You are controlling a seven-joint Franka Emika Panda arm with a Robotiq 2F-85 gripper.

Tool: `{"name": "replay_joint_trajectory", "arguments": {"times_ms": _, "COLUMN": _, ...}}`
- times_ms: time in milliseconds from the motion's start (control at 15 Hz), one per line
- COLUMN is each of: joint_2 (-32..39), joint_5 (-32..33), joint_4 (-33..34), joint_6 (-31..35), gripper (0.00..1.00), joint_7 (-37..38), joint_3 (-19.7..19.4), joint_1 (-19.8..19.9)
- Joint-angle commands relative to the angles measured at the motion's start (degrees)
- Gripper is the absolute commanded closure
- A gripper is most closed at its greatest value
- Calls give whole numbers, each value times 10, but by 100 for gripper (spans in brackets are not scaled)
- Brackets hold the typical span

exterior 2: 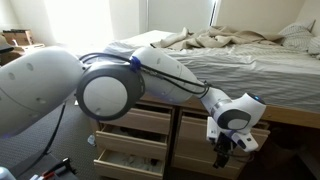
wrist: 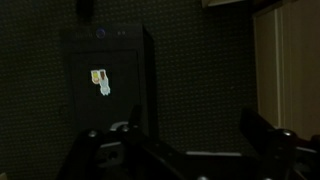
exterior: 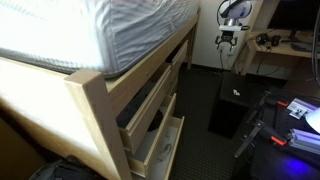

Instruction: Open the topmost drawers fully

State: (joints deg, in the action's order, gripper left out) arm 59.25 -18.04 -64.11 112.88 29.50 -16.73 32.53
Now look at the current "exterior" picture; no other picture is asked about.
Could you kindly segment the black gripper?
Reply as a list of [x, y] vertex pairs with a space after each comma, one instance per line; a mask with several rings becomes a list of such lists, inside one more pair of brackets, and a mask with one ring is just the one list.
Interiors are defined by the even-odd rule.
[[219, 37], [216, 37], [215, 44], [216, 49], [219, 49], [220, 43], [222, 42], [228, 42], [231, 44], [230, 51], [233, 50], [238, 42], [238, 37], [234, 37], [233, 31], [223, 31], [222, 35]]

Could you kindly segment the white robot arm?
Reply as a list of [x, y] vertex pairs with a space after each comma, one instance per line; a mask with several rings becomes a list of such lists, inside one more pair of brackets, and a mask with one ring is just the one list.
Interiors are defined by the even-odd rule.
[[224, 23], [219, 26], [222, 35], [218, 35], [215, 39], [217, 47], [223, 42], [229, 43], [230, 49], [237, 45], [238, 38], [234, 33], [250, 29], [250, 26], [243, 25], [240, 19], [246, 18], [251, 11], [252, 3], [249, 0], [224, 0], [219, 5], [217, 18], [223, 18]]

